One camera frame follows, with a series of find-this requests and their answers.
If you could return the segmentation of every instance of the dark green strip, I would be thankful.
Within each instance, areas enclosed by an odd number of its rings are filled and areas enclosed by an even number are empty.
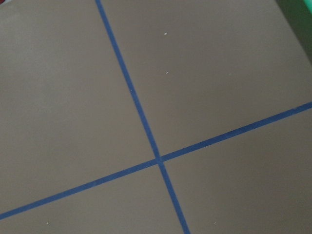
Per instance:
[[[304,0],[276,0],[312,64],[312,14]]]

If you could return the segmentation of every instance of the brown floor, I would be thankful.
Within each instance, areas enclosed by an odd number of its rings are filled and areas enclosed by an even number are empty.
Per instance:
[[[102,3],[161,156],[312,101],[273,0]],[[0,6],[0,113],[0,219],[154,159],[93,0]],[[311,233],[311,138],[307,110],[166,161],[190,233]],[[154,160],[0,233],[187,232]]]

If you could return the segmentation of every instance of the blue grid line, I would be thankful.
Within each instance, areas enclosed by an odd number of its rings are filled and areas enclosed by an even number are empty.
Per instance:
[[[169,178],[169,175],[168,175],[168,172],[166,170],[166,167],[162,161],[162,158],[159,154],[159,150],[158,150],[158,147],[157,147],[157,144],[156,144],[156,141],[154,139],[154,136],[153,136],[153,133],[152,133],[152,130],[150,128],[150,125],[147,121],[147,118],[145,116],[145,113],[143,111],[143,108],[141,106],[141,103],[139,101],[139,98],[137,96],[137,93],[136,93],[136,90],[134,88],[134,85],[132,83],[132,80],[130,78],[130,75],[129,75],[129,72],[128,72],[128,69],[126,67],[126,64],[123,60],[123,57],[121,55],[121,52],[120,52],[120,49],[119,49],[119,46],[117,44],[117,41],[115,39],[115,36],[114,36],[114,33],[113,33],[113,30],[110,26],[110,23],[108,21],[108,18],[106,16],[106,13],[104,11],[104,8],[103,8],[103,5],[101,3],[101,0],[95,0],[96,4],[97,4],[97,8],[98,8],[98,11],[101,15],[101,18],[102,18],[102,21],[104,23],[104,26],[106,28],[106,31],[107,31],[107,34],[108,34],[108,37],[111,41],[111,44],[112,44],[112,47],[114,49],[114,52],[115,52],[115,55],[117,57],[117,60],[119,62],[119,65],[120,65],[120,68],[122,70],[122,73],[123,73],[123,76],[127,82],[127,85],[128,85],[128,88],[129,88],[129,91],[130,91],[130,94],[132,96],[132,99],[135,103],[135,106],[136,106],[136,110],[138,112],[138,115],[141,119],[141,122],[142,122],[142,125],[144,127],[144,130],[145,130],[145,133],[147,135],[147,138],[149,140],[149,143],[152,147],[152,150],[153,150],[153,153],[154,153],[154,156],[155,156],[155,159],[157,161],[157,164],[158,164],[158,167],[160,169],[160,172],[161,172],[161,175],[164,179],[164,182],[166,184],[166,187],[167,187],[167,190],[168,190],[168,193],[170,195],[170,198],[171,198],[171,201],[173,203],[173,206],[175,208],[175,212],[178,216],[178,219],[180,221],[180,224],[182,226],[182,229],[183,229],[183,232],[185,234],[190,234],[190,230],[189,230],[189,227],[187,225],[187,222],[185,220],[185,217],[184,217],[184,214],[182,212],[182,209],[181,209],[181,206],[180,206],[180,203],[177,199],[177,196],[176,196],[176,193],[174,191],[174,188],[172,186],[172,183],[170,181],[170,178]]]
[[[258,122],[246,125],[244,127],[235,129],[235,130],[233,130],[231,132],[228,132],[228,133],[225,133],[225,134],[213,137],[211,139],[202,141],[200,143],[197,143],[197,144],[185,147],[185,148],[183,148],[181,150],[177,150],[177,151],[174,151],[172,153],[166,154],[166,155],[162,156],[163,161],[168,161],[168,160],[173,159],[175,157],[182,156],[182,155],[190,153],[192,151],[202,149],[202,148],[207,147],[209,145],[213,145],[213,144],[216,144],[216,143],[218,143],[220,141],[230,139],[230,138],[232,138],[234,136],[243,134],[245,132],[254,130],[254,129],[259,128],[259,127],[263,127],[263,126],[265,126],[267,124],[274,123],[276,121],[279,121],[279,120],[282,120],[284,118],[287,118],[287,117],[299,114],[299,113],[301,113],[303,111],[307,111],[309,109],[312,109],[312,102],[308,102],[308,103],[303,104],[301,106],[298,106],[296,108],[284,111],[284,112],[282,112],[280,114],[277,114],[277,115],[265,118],[263,120],[260,120]],[[97,179],[97,180],[91,181],[89,183],[86,183],[86,184],[74,187],[74,188],[66,190],[64,192],[61,192],[61,193],[58,193],[58,194],[46,197],[44,199],[41,199],[41,200],[35,201],[33,203],[30,203],[30,204],[18,207],[16,209],[4,212],[4,213],[0,214],[0,220],[8,218],[8,217],[13,216],[13,215],[17,215],[19,213],[22,213],[22,212],[25,212],[27,210],[36,208],[38,206],[45,205],[45,204],[50,203],[52,201],[56,201],[56,200],[65,198],[67,196],[70,196],[70,195],[82,192],[84,190],[91,189],[91,188],[93,188],[95,186],[98,186],[98,185],[104,184],[106,182],[112,181],[114,179],[117,179],[117,178],[129,175],[129,174],[132,174],[134,172],[138,172],[140,170],[143,170],[145,168],[154,166],[156,164],[157,164],[156,159],[153,159],[153,160],[150,160],[150,161],[147,161],[147,162],[143,162],[143,163],[141,163],[139,165],[127,168],[125,170],[113,173],[111,175],[107,175],[107,176],[102,177],[100,179]]]
[[[163,161],[168,161],[168,160],[170,160],[172,158],[179,157],[181,155],[190,153],[190,152],[195,151],[195,150],[199,150],[199,149],[204,148],[206,146],[216,144],[216,143],[218,143],[220,141],[232,138],[234,136],[243,134],[245,132],[249,132],[249,131],[251,131],[253,129],[260,128],[262,126],[265,126],[267,124],[279,121],[279,120],[287,118],[289,116],[296,115],[296,114],[298,114],[300,112],[306,111],[306,110],[311,109],[311,108],[312,108],[312,102],[308,102],[306,104],[303,104],[303,105],[298,106],[296,108],[284,111],[284,112],[279,113],[277,115],[274,115],[274,116],[262,119],[260,121],[248,124],[248,125],[246,125],[244,127],[237,128],[237,129],[235,129],[233,131],[230,131],[230,132],[227,132],[227,133],[215,136],[215,137],[210,138],[208,140],[204,140],[204,141],[196,143],[194,145],[190,145],[190,146],[185,147],[183,149],[180,149],[180,150],[174,151],[172,153],[166,154],[166,155],[162,156],[162,160]]]

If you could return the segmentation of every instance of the floor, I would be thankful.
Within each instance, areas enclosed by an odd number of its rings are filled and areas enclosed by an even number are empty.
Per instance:
[[[0,233],[312,233],[312,66],[274,0],[12,0],[0,32]]]

